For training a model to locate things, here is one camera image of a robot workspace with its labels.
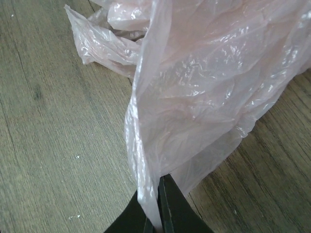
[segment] plastic bag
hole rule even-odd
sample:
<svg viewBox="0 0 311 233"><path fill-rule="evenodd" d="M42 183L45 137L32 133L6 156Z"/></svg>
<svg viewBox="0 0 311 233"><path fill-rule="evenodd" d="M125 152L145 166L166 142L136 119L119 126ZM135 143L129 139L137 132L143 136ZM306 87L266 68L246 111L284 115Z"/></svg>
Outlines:
<svg viewBox="0 0 311 233"><path fill-rule="evenodd" d="M65 6L75 45L84 64L134 78L128 162L138 201L161 228L159 178L171 173L188 194L310 67L311 2L94 2L103 8L88 19Z"/></svg>

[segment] shiny plastic surface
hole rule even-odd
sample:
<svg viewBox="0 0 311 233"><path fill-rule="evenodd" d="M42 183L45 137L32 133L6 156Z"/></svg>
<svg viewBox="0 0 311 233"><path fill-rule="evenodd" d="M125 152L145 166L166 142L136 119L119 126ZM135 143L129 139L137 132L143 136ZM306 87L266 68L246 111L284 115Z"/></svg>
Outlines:
<svg viewBox="0 0 311 233"><path fill-rule="evenodd" d="M171 173L186 195L310 67L311 1L95 2L103 8L89 19L65 7L75 44L84 64L134 78L128 162L138 201L161 228L159 178Z"/></svg>

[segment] black tongs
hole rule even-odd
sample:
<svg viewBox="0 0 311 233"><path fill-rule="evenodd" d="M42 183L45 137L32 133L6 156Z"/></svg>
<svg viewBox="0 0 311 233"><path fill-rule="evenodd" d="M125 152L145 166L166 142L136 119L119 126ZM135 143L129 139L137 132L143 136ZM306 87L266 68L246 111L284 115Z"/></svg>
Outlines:
<svg viewBox="0 0 311 233"><path fill-rule="evenodd" d="M157 202L164 233L213 233L192 210L170 174L160 178ZM137 191L104 233L156 233L137 201Z"/></svg>

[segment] wood grain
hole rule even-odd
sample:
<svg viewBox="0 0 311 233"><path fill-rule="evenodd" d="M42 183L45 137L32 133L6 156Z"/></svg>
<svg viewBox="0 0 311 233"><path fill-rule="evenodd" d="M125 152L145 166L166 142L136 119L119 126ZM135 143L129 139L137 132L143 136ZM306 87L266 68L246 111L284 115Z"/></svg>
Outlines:
<svg viewBox="0 0 311 233"><path fill-rule="evenodd" d="M64 5L0 1L0 230L103 232L135 190L127 78L77 55ZM188 196L215 232L311 232L310 71Z"/></svg>

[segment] pink plastic bag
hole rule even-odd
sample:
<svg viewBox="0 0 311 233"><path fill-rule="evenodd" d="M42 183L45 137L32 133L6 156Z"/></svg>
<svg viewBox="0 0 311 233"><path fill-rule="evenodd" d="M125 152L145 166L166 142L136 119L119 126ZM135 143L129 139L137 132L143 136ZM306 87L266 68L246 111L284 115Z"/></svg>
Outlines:
<svg viewBox="0 0 311 233"><path fill-rule="evenodd" d="M134 78L128 162L138 201L161 228L159 178L171 173L188 194L310 67L311 2L94 2L103 8L88 19L65 6L75 44L84 64Z"/></svg>

